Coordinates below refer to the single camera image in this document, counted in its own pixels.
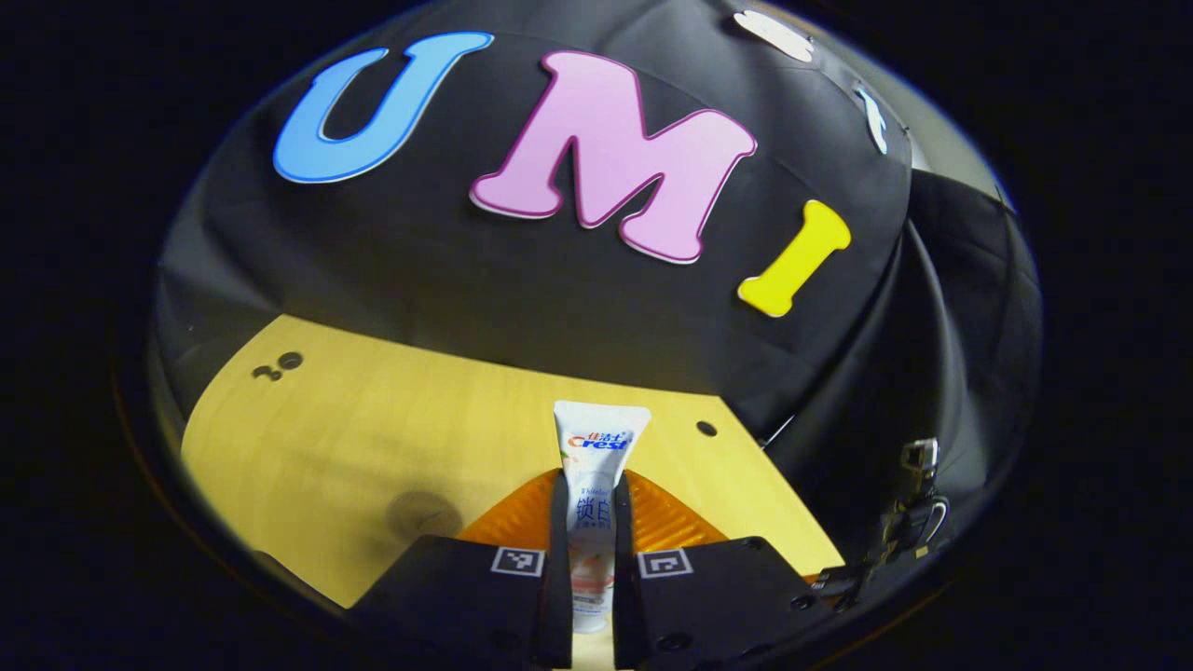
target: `letter m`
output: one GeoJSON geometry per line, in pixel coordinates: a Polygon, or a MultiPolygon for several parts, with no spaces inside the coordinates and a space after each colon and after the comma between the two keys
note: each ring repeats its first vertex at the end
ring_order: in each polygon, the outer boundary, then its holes
{"type": "Polygon", "coordinates": [[[721,187],[758,147],[749,131],[718,111],[700,110],[648,137],[633,70],[579,51],[548,54],[543,67],[551,73],[546,93],[501,170],[472,184],[472,202],[523,218],[554,215],[563,205],[555,174],[571,147],[582,227],[600,226],[660,180],[647,207],[622,222],[622,239],[670,263],[698,259],[700,232],[721,187]]]}

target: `table surface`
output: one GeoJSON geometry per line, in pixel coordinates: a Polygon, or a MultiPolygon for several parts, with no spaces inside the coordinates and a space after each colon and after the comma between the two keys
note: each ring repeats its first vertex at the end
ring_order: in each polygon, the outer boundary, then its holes
{"type": "MultiPolygon", "coordinates": [[[[282,315],[216,375],[181,457],[212,511],[348,608],[422,533],[455,534],[560,466],[556,400],[644,406],[628,468],[730,538],[761,535],[801,574],[839,566],[816,519],[718,396],[523,370],[282,315]],[[278,367],[286,352],[302,364],[278,367]],[[278,380],[253,376],[261,365],[278,380]],[[697,430],[707,421],[716,436],[697,430]]],[[[612,628],[574,667],[612,667],[612,628]]]]}

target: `hole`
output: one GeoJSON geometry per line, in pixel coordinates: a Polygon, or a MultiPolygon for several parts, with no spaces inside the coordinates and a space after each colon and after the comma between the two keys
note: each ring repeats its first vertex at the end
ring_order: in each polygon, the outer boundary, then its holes
{"type": "Polygon", "coordinates": [[[762,645],[754,646],[754,647],[747,650],[746,652],[738,654],[737,655],[737,660],[740,661],[742,659],[749,659],[752,657],[758,657],[758,655],[760,655],[762,653],[769,652],[771,648],[773,648],[773,647],[774,646],[772,646],[771,644],[762,644],[762,645]]]}
{"type": "Polygon", "coordinates": [[[667,634],[666,636],[659,639],[659,650],[665,652],[675,652],[691,647],[692,636],[682,632],[675,632],[674,634],[667,634]]]}
{"type": "Polygon", "coordinates": [[[521,647],[521,636],[507,629],[494,629],[493,647],[497,650],[518,650],[521,647]]]}
{"type": "Polygon", "coordinates": [[[302,365],[302,355],[298,352],[286,352],[278,357],[278,365],[286,370],[293,370],[302,365]]]}
{"type": "Polygon", "coordinates": [[[816,597],[811,595],[796,597],[791,599],[791,610],[808,610],[814,603],[816,603],[816,597]]]}

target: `letter u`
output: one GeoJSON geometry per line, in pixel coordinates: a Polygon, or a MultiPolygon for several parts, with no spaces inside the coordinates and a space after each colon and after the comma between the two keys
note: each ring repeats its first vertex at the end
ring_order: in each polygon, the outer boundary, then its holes
{"type": "Polygon", "coordinates": [[[406,55],[410,62],[385,93],[373,118],[342,140],[323,135],[332,107],[357,74],[385,57],[389,49],[370,49],[327,68],[286,119],[273,150],[278,174],[303,184],[340,181],[365,173],[394,155],[434,96],[447,72],[464,54],[493,42],[487,32],[449,32],[420,39],[406,55]]]}

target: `black fabric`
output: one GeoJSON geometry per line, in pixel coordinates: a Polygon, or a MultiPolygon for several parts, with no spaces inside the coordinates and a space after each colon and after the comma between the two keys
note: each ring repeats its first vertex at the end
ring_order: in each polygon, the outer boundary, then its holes
{"type": "MultiPolygon", "coordinates": [[[[811,64],[746,33],[735,4],[456,1],[429,5],[321,59],[253,110],[220,147],[174,223],[161,261],[157,327],[185,414],[233,352],[273,316],[475,359],[576,377],[722,395],[768,435],[802,402],[865,318],[888,271],[910,186],[910,147],[869,136],[851,70],[824,49],[811,64]],[[327,133],[367,123],[413,42],[495,35],[441,82],[406,144],[354,179],[301,185],[272,166],[278,133],[311,79],[388,47],[333,109],[327,133]],[[704,254],[675,266],[631,250],[617,223],[579,227],[570,160],[562,210],[525,221],[468,199],[500,167],[549,75],[540,59],[579,49],[638,73],[648,133],[700,109],[756,137],[704,228],[704,254]],[[796,235],[808,199],[853,242],[781,319],[736,296],[796,235]]],[[[888,118],[895,118],[883,107],[888,118]]]]}
{"type": "MultiPolygon", "coordinates": [[[[848,561],[873,547],[900,448],[937,437],[947,544],[994,495],[1038,393],[1043,307],[1013,213],[915,171],[909,221],[865,324],[767,454],[848,561]]],[[[901,579],[907,578],[892,572],[901,579]]]]}

